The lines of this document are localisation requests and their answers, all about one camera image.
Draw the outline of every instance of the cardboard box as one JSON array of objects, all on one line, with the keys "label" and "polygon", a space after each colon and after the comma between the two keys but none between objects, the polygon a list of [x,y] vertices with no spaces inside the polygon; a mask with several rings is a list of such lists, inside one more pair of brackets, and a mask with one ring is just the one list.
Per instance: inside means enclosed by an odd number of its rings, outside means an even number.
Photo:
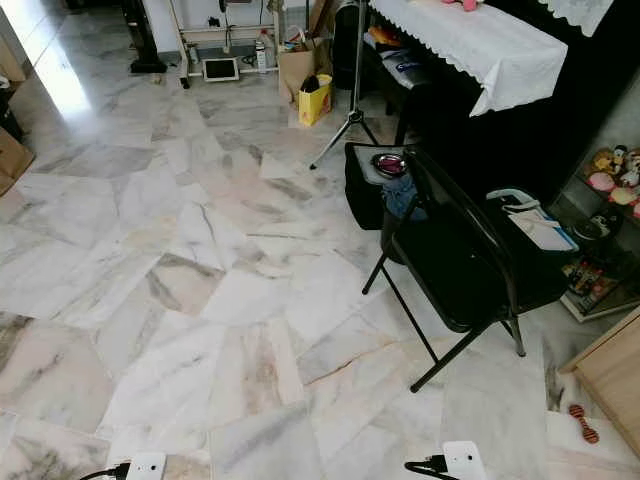
[{"label": "cardboard box", "polygon": [[33,153],[0,128],[0,195],[5,193],[33,161]]},{"label": "cardboard box", "polygon": [[320,88],[307,93],[298,93],[298,120],[310,127],[331,111],[331,75],[317,75]]}]

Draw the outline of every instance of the black folding chair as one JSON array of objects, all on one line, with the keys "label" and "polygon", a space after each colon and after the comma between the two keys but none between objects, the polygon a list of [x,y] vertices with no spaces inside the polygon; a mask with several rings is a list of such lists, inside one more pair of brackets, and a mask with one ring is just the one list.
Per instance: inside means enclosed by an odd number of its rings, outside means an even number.
[{"label": "black folding chair", "polygon": [[[383,248],[362,293],[382,271],[435,365],[415,384],[417,392],[494,322],[513,337],[516,352],[525,350],[518,315],[551,303],[564,293],[567,280],[558,255],[540,250],[497,205],[476,205],[420,148],[404,151],[417,195],[391,241]],[[428,219],[409,222],[422,207]],[[438,358],[384,267],[392,248],[409,268],[436,311],[455,332],[467,333]]]}]

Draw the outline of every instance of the marble floor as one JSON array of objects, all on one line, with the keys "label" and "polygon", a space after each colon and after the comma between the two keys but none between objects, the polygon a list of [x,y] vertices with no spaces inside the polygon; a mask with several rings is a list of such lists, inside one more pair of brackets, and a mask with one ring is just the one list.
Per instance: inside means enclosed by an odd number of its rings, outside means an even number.
[{"label": "marble floor", "polygon": [[[148,450],[170,480],[409,479],[405,461],[464,439],[495,480],[640,478],[555,373],[606,325],[559,304],[523,318],[526,358],[491,328],[409,392],[430,362],[386,284],[360,294],[379,233],[350,216],[341,146],[307,168],[345,95],[304,128],[275,75],[184,91],[174,67],[129,76],[129,43],[118,10],[63,16],[11,101],[36,159],[0,198],[1,479]],[[383,107],[365,100],[390,142]],[[456,335],[391,270],[445,351]]]}]

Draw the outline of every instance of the plastic bottle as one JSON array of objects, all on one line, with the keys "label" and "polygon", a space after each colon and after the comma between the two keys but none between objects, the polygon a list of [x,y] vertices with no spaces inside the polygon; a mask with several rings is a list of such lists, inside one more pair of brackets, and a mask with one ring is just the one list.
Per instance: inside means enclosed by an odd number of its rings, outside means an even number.
[{"label": "plastic bottle", "polygon": [[256,60],[258,61],[258,71],[260,73],[266,73],[267,71],[267,56],[264,50],[264,43],[256,40]]},{"label": "plastic bottle", "polygon": [[273,42],[271,35],[266,30],[262,30],[258,36],[258,40],[264,44],[264,53],[266,57],[267,68],[273,68],[276,66],[276,45]]}]

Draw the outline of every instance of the brown paper bag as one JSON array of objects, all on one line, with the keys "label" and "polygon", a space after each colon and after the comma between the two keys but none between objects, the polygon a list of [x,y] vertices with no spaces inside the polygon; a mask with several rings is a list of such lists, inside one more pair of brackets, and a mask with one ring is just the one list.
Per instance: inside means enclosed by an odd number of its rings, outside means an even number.
[{"label": "brown paper bag", "polygon": [[9,190],[33,161],[33,154],[0,128],[0,195]]},{"label": "brown paper bag", "polygon": [[307,40],[305,45],[306,52],[283,52],[278,55],[278,90],[289,103],[298,103],[298,91],[309,75],[332,73],[329,42],[322,38],[313,38]]}]

